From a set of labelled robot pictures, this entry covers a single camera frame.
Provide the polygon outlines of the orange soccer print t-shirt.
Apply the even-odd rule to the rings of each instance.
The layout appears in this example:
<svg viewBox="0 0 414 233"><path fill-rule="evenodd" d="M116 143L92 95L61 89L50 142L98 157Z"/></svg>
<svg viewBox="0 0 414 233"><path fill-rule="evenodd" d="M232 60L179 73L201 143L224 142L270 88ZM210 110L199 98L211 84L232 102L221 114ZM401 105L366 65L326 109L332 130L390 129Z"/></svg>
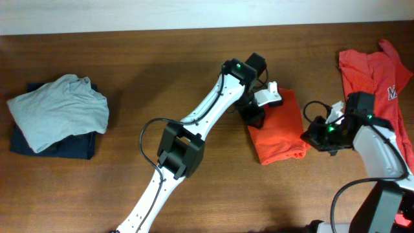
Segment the orange soccer print t-shirt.
<svg viewBox="0 0 414 233"><path fill-rule="evenodd" d="M279 93L283 97L283 104L278 107L265 106L263 127L248 127L262 165L285 159L302 159L310 148L300 139L303 122L295 92L280 88Z"/></svg>

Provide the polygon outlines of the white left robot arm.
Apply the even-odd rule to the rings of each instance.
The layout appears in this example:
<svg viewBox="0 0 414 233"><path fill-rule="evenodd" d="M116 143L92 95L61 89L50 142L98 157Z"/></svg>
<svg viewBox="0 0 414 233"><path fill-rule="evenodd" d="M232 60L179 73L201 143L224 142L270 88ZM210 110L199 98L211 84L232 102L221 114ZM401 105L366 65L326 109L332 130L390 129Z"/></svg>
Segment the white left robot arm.
<svg viewBox="0 0 414 233"><path fill-rule="evenodd" d="M164 118L166 123L157 151L153 177L132 212L116 231L149 232L153 221L171 193L199 167L205 140L223 113L234 105L243 122L261 128L265 110L253 90L267 70L265 59L257 54L242 62L232 59L221 66L219 79L205 99L180 121Z"/></svg>

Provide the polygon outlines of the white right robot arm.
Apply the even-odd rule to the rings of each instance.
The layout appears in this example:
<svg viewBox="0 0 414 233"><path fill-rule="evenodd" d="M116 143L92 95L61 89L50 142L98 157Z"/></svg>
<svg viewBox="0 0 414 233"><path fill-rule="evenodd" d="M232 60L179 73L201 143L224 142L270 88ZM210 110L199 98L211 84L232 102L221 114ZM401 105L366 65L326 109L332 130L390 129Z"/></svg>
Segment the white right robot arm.
<svg viewBox="0 0 414 233"><path fill-rule="evenodd" d="M389 122L371 115L346 114L330 123L317 117L301 139L318 151L330 154L351 148L362 158L367 177L340 188L332 200L330 220L315 221L311 232L392 232L398 212L413 215L413 174L397 148ZM350 223L334 220L337 201L343 192L357 184L374 187Z"/></svg>

